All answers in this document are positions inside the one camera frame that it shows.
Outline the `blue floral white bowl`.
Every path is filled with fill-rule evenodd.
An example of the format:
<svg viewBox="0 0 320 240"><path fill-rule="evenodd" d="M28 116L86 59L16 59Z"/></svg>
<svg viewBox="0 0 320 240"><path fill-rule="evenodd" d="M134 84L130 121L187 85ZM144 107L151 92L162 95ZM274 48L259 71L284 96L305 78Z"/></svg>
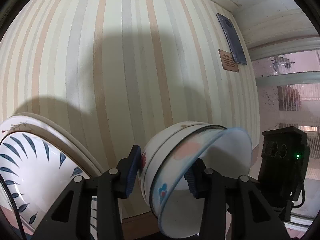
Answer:
<svg viewBox="0 0 320 240"><path fill-rule="evenodd" d="M161 233L170 238L199 234L204 198L214 187L206 172L236 179L249 173L252 142L242 128L209 125L169 140L156 155L146 187Z"/></svg>

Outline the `striped cat tablecloth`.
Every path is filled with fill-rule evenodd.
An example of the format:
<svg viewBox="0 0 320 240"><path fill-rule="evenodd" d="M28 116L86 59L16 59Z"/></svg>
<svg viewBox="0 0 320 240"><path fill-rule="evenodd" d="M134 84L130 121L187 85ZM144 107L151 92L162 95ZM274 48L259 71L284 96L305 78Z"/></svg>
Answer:
<svg viewBox="0 0 320 240"><path fill-rule="evenodd" d="M229 51L210 0L29 0L1 37L1 120L34 113L65 129L104 171L183 121L241 127L259 143L251 60Z"/></svg>

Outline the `blue smartphone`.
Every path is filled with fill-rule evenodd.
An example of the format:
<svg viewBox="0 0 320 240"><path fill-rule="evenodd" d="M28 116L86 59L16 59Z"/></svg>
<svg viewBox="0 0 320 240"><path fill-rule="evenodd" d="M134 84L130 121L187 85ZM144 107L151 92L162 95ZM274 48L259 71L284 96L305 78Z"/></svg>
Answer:
<svg viewBox="0 0 320 240"><path fill-rule="evenodd" d="M247 60L244 54L244 50L242 48L240 39L238 37L238 34L235 30L233 23L229 18L221 15L220 13L217 13L216 16L226 36L234 61L236 63L246 65Z"/></svg>

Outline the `gold rim white bowl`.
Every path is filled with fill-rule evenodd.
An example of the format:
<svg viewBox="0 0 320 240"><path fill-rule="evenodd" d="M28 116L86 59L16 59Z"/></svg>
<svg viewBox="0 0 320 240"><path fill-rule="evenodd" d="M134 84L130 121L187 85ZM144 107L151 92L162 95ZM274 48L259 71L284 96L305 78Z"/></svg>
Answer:
<svg viewBox="0 0 320 240"><path fill-rule="evenodd" d="M159 214L164 200L167 199L169 191L173 188L174 182L183 176L183 170L187 164L196 157L210 138L224 129L220 125L203 127L179 142L162 163L159 160L152 161L153 164L160 165L151 184L150 204L148 205L156 216Z"/></svg>

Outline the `red floral white bowl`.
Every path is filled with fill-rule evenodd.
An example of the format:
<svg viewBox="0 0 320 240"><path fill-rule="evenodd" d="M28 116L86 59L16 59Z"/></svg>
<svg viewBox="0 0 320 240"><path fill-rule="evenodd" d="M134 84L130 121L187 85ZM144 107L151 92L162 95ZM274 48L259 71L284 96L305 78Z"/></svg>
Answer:
<svg viewBox="0 0 320 240"><path fill-rule="evenodd" d="M141 166L138 174L140 189L146 204L150 204L151 184L160 166L153 164L152 161L159 160L162 163L172 149L184 138L203 127L210 126L208 123L198 121L179 122L158 132L149 140L141 154Z"/></svg>

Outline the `white floral plate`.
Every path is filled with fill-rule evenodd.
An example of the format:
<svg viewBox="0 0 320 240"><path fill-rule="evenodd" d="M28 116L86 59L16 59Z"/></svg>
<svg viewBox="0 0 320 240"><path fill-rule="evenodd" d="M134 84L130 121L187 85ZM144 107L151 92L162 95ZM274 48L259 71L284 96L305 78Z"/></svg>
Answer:
<svg viewBox="0 0 320 240"><path fill-rule="evenodd" d="M1 123L1 139L18 131L33 133L59 147L92 177L98 177L104 171L102 166L75 137L43 116L34 113L20 113Z"/></svg>

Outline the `blue leaf pattern plate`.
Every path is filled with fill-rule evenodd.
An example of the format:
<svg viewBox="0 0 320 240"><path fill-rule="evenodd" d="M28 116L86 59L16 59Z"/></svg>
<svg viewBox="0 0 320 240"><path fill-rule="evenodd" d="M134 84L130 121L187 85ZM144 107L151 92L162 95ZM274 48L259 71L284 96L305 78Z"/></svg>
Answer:
<svg viewBox="0 0 320 240"><path fill-rule="evenodd" d="M81 157L76 147L34 132L16 131L1 139L1 176L27 239L74 177L95 175Z"/></svg>

